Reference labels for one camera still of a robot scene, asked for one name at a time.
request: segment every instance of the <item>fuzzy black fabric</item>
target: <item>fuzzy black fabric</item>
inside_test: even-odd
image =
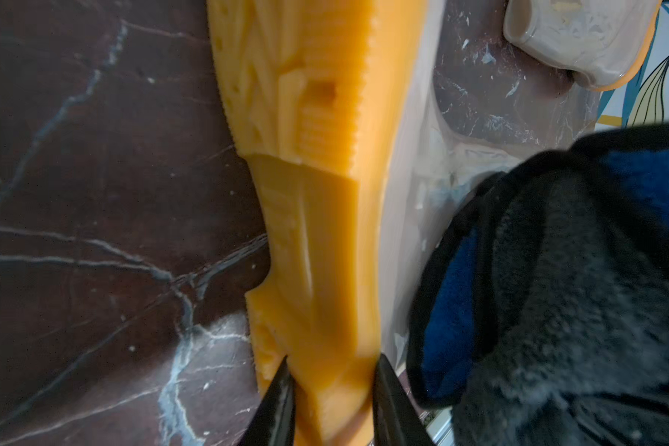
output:
[[[540,175],[508,205],[491,284],[500,339],[455,407],[458,445],[585,445],[571,399],[669,382],[669,281],[582,174]]]

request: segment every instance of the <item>small hole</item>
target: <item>small hole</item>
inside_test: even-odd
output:
[[[332,106],[337,98],[337,86],[334,82],[310,82],[303,95],[308,102],[321,106]]]

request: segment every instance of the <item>white marble vein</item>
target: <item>white marble vein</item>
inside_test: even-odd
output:
[[[246,407],[245,409],[238,410],[238,411],[237,411],[236,413],[234,413],[233,415],[240,415],[240,414],[242,414],[242,413],[249,413],[251,410],[255,409],[256,407],[257,407],[257,406]]]
[[[223,370],[223,369],[231,369],[231,368],[240,368],[245,365],[250,364],[248,361],[242,361],[239,364],[216,364],[216,365],[204,365],[203,367],[198,367],[193,370],[189,370],[187,373],[191,375],[195,375],[196,373],[200,372],[205,372],[207,370]]]
[[[222,438],[215,443],[213,443],[211,446],[225,446],[227,441],[230,441],[230,443],[227,443],[229,446],[234,445],[236,441],[239,441],[240,436],[245,433],[245,429],[241,429],[237,432],[234,432],[232,434],[226,433],[227,437]]]
[[[78,327],[81,327],[81,326],[86,326],[86,325],[88,325],[92,322],[94,322],[94,318],[83,320],[80,323],[72,324],[70,326],[58,327],[58,328],[55,328],[53,330],[48,331],[47,333],[43,333],[43,334],[40,334],[38,336],[33,337],[32,339],[30,339],[28,341],[28,343],[36,343],[37,341],[42,340],[45,337],[49,337],[51,335],[56,335],[57,333],[64,333],[66,330],[72,330],[74,328],[78,328]]]
[[[255,253],[267,243],[268,236],[266,234],[261,234],[258,237],[254,237],[252,240],[247,242],[245,245],[242,245],[232,253],[228,254],[222,260],[213,263],[212,265],[207,265],[196,273],[192,273],[189,279],[191,281],[195,281],[196,296],[198,297],[198,300],[203,300],[205,297],[205,292],[208,289],[208,285],[216,274],[230,268],[234,264],[241,261],[243,258],[246,258],[247,256]]]
[[[6,255],[0,254],[0,263],[45,263],[52,265],[70,265],[83,266],[89,268],[116,268],[120,270],[144,271],[154,275],[154,271],[148,265],[141,265],[137,263],[124,263],[117,261],[89,261],[77,258],[60,257],[57,255],[45,255],[43,257],[36,257],[32,255]],[[168,280],[160,275],[155,278],[160,280]]]
[[[206,330],[201,325],[196,325],[195,329],[198,330],[199,332],[201,332],[202,334],[208,336],[210,341],[237,339],[237,340],[243,341],[244,343],[250,343],[250,338],[245,334],[241,334],[241,333],[218,333],[218,332],[214,333],[214,332],[211,332],[209,330]]]
[[[29,437],[34,437],[36,435],[49,433],[49,432],[51,432],[55,429],[59,429],[60,427],[65,426],[67,424],[74,423],[75,421],[84,420],[85,418],[89,418],[89,417],[92,417],[94,415],[98,415],[100,413],[108,412],[112,409],[116,409],[116,407],[123,406],[125,404],[131,403],[134,400],[138,400],[141,397],[145,397],[147,395],[152,395],[152,394],[158,392],[159,390],[161,390],[161,387],[151,388],[149,390],[145,390],[143,392],[136,393],[132,396],[125,397],[124,399],[119,400],[115,403],[109,404],[107,406],[97,407],[96,409],[92,409],[88,412],[80,413],[78,415],[73,415],[71,417],[65,418],[64,420],[60,420],[57,423],[50,424],[48,426],[41,427],[41,428],[36,429],[36,430],[32,430],[32,431],[30,431],[28,433],[24,433],[24,434],[22,434],[18,437],[13,437],[13,438],[10,438],[8,440],[1,441],[0,446],[8,446],[8,445],[11,445],[12,443],[16,443],[20,440],[25,440],[26,438],[29,438]]]
[[[2,187],[0,188],[0,206],[3,204],[3,201],[5,201],[10,196],[12,191],[15,190],[15,187],[17,187],[17,185],[20,183],[23,175],[25,175],[25,170],[27,169],[28,164],[32,158],[34,158],[35,155],[40,152],[44,140],[47,139],[52,134],[52,132],[54,132],[54,130],[60,126],[60,124],[62,124],[62,121],[65,120],[65,118],[68,116],[70,109],[73,106],[84,103],[90,97],[92,97],[96,86],[102,79],[103,70],[114,67],[116,65],[119,60],[119,56],[121,55],[121,51],[124,48],[124,40],[126,39],[128,32],[129,28],[127,28],[125,22],[122,22],[121,28],[116,35],[116,40],[109,48],[107,57],[104,59],[99,68],[96,68],[92,71],[92,76],[90,76],[84,91],[80,94],[69,96],[67,99],[65,99],[64,102],[62,102],[59,110],[57,110],[57,113],[55,113],[52,118],[50,118],[39,130],[37,130],[35,136],[30,142],[30,146],[28,147],[27,151],[18,161],[12,178],[9,181],[3,183]]]
[[[156,36],[169,37],[170,39],[186,39],[197,43],[202,43],[205,45],[208,45],[210,43],[208,39],[201,39],[200,37],[196,37],[184,32],[165,31],[163,29],[152,28],[150,26],[137,25],[136,23],[130,23],[130,22],[126,22],[126,26],[133,29],[134,31],[141,31],[147,34],[155,34]]]
[[[183,314],[177,326],[179,343],[176,346],[169,379],[158,398],[161,409],[161,445],[169,446],[175,435],[181,438],[182,446],[203,446],[205,439],[198,437],[188,423],[188,416],[178,397],[178,377],[186,368],[193,349],[193,304],[188,296],[178,289],[173,292],[180,299]]]
[[[68,365],[64,370],[62,370],[60,373],[57,374],[50,382],[47,383],[44,387],[40,388],[35,392],[31,397],[28,397],[25,401],[23,401],[18,407],[13,409],[6,417],[4,417],[2,420],[0,420],[0,427],[2,427],[5,424],[8,424],[15,420],[17,417],[20,415],[23,415],[26,413],[29,409],[32,408],[32,406],[35,404],[37,400],[39,400],[41,397],[43,397],[46,393],[54,390],[57,388],[62,381],[64,381],[69,375],[72,374],[77,368],[79,368],[84,362],[86,362],[89,358],[91,358],[92,354],[96,352],[97,350],[101,349],[105,345],[107,345],[112,339],[116,337],[119,333],[123,332],[125,329],[129,328],[132,326],[134,323],[136,323],[139,319],[143,317],[143,315],[147,314],[151,309],[156,308],[159,303],[162,302],[162,299],[157,299],[155,302],[151,303],[147,308],[143,309],[140,313],[138,313],[136,316],[132,317],[131,319],[127,320],[125,323],[119,325],[116,330],[114,330],[112,333],[109,333],[106,337],[104,337],[102,340],[100,340],[98,343],[92,345],[89,347],[87,350],[84,350],[81,355],[77,357],[70,365]]]
[[[95,246],[109,254],[114,254],[122,259],[134,262],[139,265],[148,267],[148,271],[151,272],[151,275],[159,281],[173,281],[173,274],[170,271],[159,268],[152,263],[147,262],[143,257],[137,254],[127,253],[126,251],[117,248],[115,245],[98,238],[79,238],[75,236],[67,236],[62,233],[57,233],[49,230],[29,230],[22,229],[18,227],[9,227],[9,226],[0,226],[0,233],[12,234],[15,236],[31,236],[31,237],[44,237],[51,238],[54,240],[59,240],[62,242],[78,243],[83,242],[88,245]]]

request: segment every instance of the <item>dark marble surface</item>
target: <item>dark marble surface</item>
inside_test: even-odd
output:
[[[0,1],[0,445],[245,429],[269,259],[212,65],[201,0]]]

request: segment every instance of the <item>blue fabric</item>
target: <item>blue fabric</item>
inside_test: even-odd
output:
[[[601,159],[622,188],[669,228],[669,150],[611,151]]]
[[[421,364],[429,397],[451,395],[466,384],[473,367],[473,277],[478,236],[465,237],[436,296],[424,332]]]
[[[600,163],[669,228],[669,150],[611,151]],[[474,229],[449,263],[424,332],[421,371],[429,398],[446,397],[463,388],[473,367],[477,238]]]

